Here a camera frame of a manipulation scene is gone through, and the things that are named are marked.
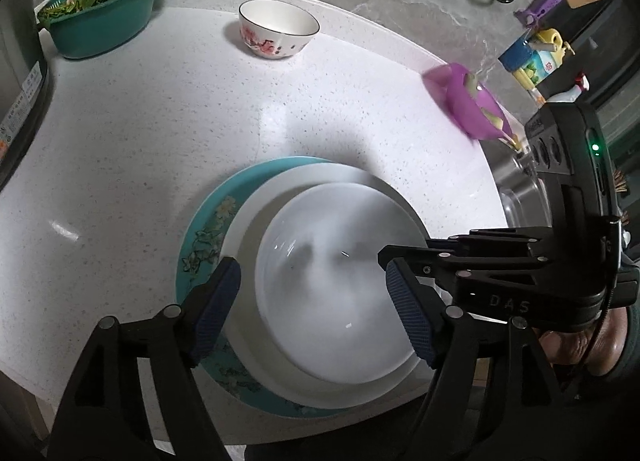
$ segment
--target speckled countertop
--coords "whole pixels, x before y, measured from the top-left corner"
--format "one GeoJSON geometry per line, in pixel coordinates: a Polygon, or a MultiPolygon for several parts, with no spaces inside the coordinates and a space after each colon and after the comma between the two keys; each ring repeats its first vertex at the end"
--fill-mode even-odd
{"type": "MultiPolygon", "coordinates": [[[[154,314],[174,301],[177,254],[206,195],[255,162],[309,154],[365,168],[398,189],[430,234],[505,225],[476,142],[422,86],[439,61],[370,21],[314,0],[322,34],[282,62],[242,46],[243,0],[161,0],[135,39],[103,56],[51,63],[48,112],[0,193],[0,369],[60,401],[97,320],[154,314]]],[[[425,391],[416,371],[339,417],[292,420],[196,380],[229,444],[355,423],[425,391]]],[[[143,368],[145,390],[148,369],[143,368]]],[[[149,414],[162,439],[157,404],[149,414]]]]}

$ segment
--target silver rivet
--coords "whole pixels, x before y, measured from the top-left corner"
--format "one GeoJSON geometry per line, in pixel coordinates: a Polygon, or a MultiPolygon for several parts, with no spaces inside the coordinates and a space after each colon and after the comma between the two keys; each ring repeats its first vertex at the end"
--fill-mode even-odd
{"type": "Polygon", "coordinates": [[[518,329],[527,329],[527,321],[521,316],[513,317],[511,319],[511,323],[513,324],[513,327],[517,327],[518,329]]]}
{"type": "Polygon", "coordinates": [[[182,308],[177,304],[172,304],[162,310],[162,314],[167,318],[176,318],[180,313],[182,313],[182,308]]]}
{"type": "Polygon", "coordinates": [[[98,327],[100,329],[109,329],[113,327],[115,323],[116,323],[116,319],[114,319],[114,317],[106,316],[100,319],[100,322],[98,322],[98,327]]]}
{"type": "Polygon", "coordinates": [[[444,310],[444,312],[451,318],[460,318],[465,314],[465,312],[462,311],[462,308],[459,308],[458,306],[447,306],[447,309],[444,310]]]}

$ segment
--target dish soap bottle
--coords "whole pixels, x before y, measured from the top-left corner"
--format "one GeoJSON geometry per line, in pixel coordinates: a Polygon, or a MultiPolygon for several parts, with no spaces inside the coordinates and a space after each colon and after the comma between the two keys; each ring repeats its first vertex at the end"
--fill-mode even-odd
{"type": "Polygon", "coordinates": [[[538,32],[527,45],[532,50],[531,56],[518,69],[512,71],[516,80],[527,91],[535,89],[540,82],[562,66],[567,51],[574,53],[557,30],[549,29],[538,32]]]}

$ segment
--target teal plate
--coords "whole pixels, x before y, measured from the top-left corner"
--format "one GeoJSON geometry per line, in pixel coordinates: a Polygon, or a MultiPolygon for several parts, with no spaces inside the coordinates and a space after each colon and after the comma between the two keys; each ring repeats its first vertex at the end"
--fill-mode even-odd
{"type": "MultiPolygon", "coordinates": [[[[222,241],[231,221],[260,185],[290,168],[322,162],[327,160],[292,156],[252,165],[234,174],[209,194],[193,216],[180,249],[175,276],[178,303],[194,286],[209,279],[220,260],[222,241]]],[[[272,393],[252,377],[222,333],[212,354],[201,365],[227,393],[261,411],[284,417],[323,417],[344,411],[306,407],[272,393]]]]}

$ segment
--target white plate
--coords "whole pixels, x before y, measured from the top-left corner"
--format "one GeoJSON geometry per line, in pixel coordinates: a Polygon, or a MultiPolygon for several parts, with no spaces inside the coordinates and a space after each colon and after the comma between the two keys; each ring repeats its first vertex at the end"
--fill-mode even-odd
{"type": "Polygon", "coordinates": [[[420,247],[424,237],[398,203],[356,183],[305,190],[271,221],[255,265],[258,312],[306,373],[366,383],[414,352],[378,266],[385,245],[420,247]]]}
{"type": "Polygon", "coordinates": [[[301,405],[318,409],[340,409],[366,403],[386,394],[414,369],[413,354],[395,371],[379,380],[360,385],[339,385],[307,375],[292,364],[273,343],[258,314],[254,270],[260,241],[273,217],[294,196],[322,183],[365,184],[395,200],[420,227],[420,218],[396,190],[376,176],[340,164],[296,167],[264,183],[242,205],[229,227],[220,255],[235,257],[242,267],[242,285],[225,322],[224,332],[236,355],[271,392],[301,405]]]}

